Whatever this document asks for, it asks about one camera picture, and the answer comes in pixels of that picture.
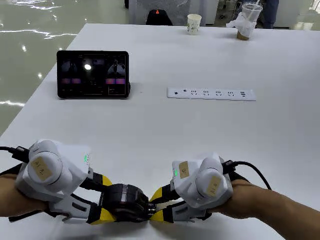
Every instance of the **glossy floor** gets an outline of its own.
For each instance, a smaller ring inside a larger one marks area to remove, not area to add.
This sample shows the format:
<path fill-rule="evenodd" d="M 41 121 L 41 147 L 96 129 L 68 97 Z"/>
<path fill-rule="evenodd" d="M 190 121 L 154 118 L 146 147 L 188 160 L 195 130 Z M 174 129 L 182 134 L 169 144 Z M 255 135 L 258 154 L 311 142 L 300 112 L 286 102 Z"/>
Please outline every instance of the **glossy floor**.
<path fill-rule="evenodd" d="M 320 30 L 320 0 L 305 4 L 296 29 Z M 0 135 L 85 23 L 127 24 L 124 0 L 0 0 Z"/>

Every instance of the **human hand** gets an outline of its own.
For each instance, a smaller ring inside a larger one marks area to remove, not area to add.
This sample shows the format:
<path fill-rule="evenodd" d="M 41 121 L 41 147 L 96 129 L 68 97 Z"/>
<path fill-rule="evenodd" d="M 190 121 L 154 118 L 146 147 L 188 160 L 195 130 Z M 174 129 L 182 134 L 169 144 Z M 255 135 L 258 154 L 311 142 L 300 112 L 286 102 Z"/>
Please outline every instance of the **human hand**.
<path fill-rule="evenodd" d="M 16 175 L 0 176 L 0 217 L 14 217 L 35 210 L 45 210 L 46 202 L 24 196 L 15 187 Z"/>
<path fill-rule="evenodd" d="M 221 213 L 234 219 L 256 218 L 259 205 L 269 190 L 245 180 L 232 182 L 233 195 L 223 205 L 210 209 L 210 213 Z"/>

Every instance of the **blue jeans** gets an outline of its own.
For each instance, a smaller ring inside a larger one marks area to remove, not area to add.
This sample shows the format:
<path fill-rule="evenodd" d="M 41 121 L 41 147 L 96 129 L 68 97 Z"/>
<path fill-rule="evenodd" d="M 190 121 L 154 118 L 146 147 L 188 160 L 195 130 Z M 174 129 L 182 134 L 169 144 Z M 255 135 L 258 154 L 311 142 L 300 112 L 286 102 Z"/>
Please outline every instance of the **blue jeans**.
<path fill-rule="evenodd" d="M 247 3 L 247 2 L 255 2 L 255 0 L 242 0 L 242 3 Z M 265 29 L 274 28 L 276 17 L 277 17 L 278 6 L 279 6 L 279 0 L 265 0 L 265 5 L 262 10 L 263 17 L 264 17 L 263 27 Z"/>

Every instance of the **wrist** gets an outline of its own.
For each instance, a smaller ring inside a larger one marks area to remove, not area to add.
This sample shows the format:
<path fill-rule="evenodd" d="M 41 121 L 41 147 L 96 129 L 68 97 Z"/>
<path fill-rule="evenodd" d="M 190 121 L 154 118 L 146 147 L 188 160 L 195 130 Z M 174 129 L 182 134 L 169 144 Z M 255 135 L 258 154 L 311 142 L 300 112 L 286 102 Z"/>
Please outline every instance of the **wrist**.
<path fill-rule="evenodd" d="M 253 217 L 264 222 L 272 214 L 277 214 L 283 206 L 284 196 L 268 189 L 261 189 L 254 205 Z"/>

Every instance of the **human arm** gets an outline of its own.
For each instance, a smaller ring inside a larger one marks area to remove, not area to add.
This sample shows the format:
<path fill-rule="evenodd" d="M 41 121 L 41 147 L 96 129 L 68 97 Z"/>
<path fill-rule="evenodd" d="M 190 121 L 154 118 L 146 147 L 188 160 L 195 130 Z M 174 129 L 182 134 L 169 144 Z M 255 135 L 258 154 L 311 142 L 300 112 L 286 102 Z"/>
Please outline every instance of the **human arm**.
<path fill-rule="evenodd" d="M 232 198 L 224 205 L 212 209 L 212 212 L 236 219 L 257 218 L 286 240 L 319 238 L 319 211 L 244 180 L 235 180 L 232 186 Z"/>
<path fill-rule="evenodd" d="M 35 210 L 45 210 L 45 202 L 24 196 L 15 188 L 16 175 L 0 176 L 0 217 L 14 217 Z"/>

